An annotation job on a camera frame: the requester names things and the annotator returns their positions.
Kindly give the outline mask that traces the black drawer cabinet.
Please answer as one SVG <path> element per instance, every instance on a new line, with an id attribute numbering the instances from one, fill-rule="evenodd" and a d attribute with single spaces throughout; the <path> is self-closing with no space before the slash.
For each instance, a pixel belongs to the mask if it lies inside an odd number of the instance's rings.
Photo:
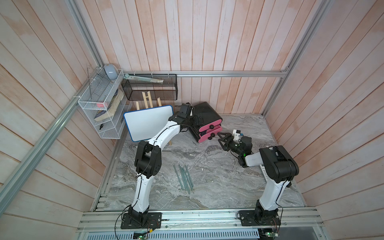
<path id="1" fill-rule="evenodd" d="M 207 103 L 203 102 L 198 105 L 195 105 L 192 111 L 193 115 L 202 115 L 204 117 L 204 124 L 211 123 L 213 121 L 216 121 L 218 119 L 222 119 L 222 117 Z M 190 128 L 191 134 L 194 136 L 196 141 L 198 142 L 200 136 L 199 136 L 199 128 Z"/>

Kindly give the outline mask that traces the pink bottom drawer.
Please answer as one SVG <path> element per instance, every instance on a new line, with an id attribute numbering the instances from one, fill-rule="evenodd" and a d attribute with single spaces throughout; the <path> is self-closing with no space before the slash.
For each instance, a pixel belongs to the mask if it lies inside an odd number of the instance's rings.
<path id="1" fill-rule="evenodd" d="M 222 130 L 222 128 L 218 128 L 215 130 L 211 130 L 210 132 L 206 132 L 204 135 L 200 136 L 198 143 L 202 143 L 206 140 L 212 140 Z"/>

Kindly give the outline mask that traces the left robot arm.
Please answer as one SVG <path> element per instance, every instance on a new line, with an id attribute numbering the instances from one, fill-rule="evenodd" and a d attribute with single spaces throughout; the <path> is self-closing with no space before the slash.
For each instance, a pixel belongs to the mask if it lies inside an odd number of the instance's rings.
<path id="1" fill-rule="evenodd" d="M 162 166 L 162 149 L 182 129 L 192 126 L 192 111 L 180 110 L 173 114 L 161 114 L 157 109 L 133 113 L 135 122 L 127 126 L 133 140 L 138 142 L 135 156 L 137 187 L 129 212 L 143 215 L 149 209 L 149 196 L 154 176 Z"/>

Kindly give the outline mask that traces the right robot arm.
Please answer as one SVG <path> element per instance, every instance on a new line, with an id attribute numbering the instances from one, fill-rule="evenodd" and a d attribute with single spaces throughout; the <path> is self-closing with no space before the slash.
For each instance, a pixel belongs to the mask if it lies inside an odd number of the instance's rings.
<path id="1" fill-rule="evenodd" d="M 241 167 L 249 168 L 263 165 L 267 173 L 267 184 L 262 197 L 257 203 L 261 211 L 274 211 L 280 205 L 282 193 L 295 176 L 299 174 L 299 166 L 283 146 L 260 148 L 253 152 L 250 137 L 231 133 L 218 133 L 219 144 L 226 152 L 237 154 Z"/>

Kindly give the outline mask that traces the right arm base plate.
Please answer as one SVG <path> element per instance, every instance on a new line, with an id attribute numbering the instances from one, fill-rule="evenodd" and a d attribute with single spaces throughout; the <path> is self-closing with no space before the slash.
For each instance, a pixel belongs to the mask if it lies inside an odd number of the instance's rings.
<path id="1" fill-rule="evenodd" d="M 238 211 L 238 219 L 243 227 L 251 226 L 280 226 L 281 220 L 278 215 L 278 209 L 274 211 L 253 210 Z"/>

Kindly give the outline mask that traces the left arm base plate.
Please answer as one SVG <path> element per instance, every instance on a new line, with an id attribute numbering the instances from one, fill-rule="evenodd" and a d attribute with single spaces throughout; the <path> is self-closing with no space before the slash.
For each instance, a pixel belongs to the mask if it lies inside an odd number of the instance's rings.
<path id="1" fill-rule="evenodd" d="M 162 213 L 125 213 L 121 229 L 159 229 L 162 224 Z"/>

